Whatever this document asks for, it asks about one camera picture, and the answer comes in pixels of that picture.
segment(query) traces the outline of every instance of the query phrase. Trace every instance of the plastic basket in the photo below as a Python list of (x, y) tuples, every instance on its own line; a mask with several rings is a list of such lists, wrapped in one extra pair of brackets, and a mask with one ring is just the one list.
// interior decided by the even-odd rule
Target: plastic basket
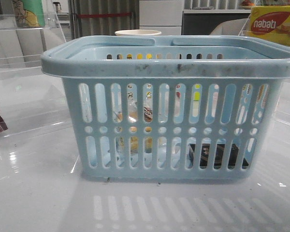
[(87, 174), (232, 179), (260, 155), (290, 48), (237, 36), (90, 36), (46, 51), (42, 67), (63, 79)]

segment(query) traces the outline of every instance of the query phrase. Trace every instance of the reflective surface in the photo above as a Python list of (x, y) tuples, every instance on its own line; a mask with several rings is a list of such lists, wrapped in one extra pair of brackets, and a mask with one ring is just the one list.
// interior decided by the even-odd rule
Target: reflective surface
[(290, 124), (281, 118), (239, 181), (91, 178), (71, 123), (56, 122), (0, 134), (1, 232), (290, 232)]

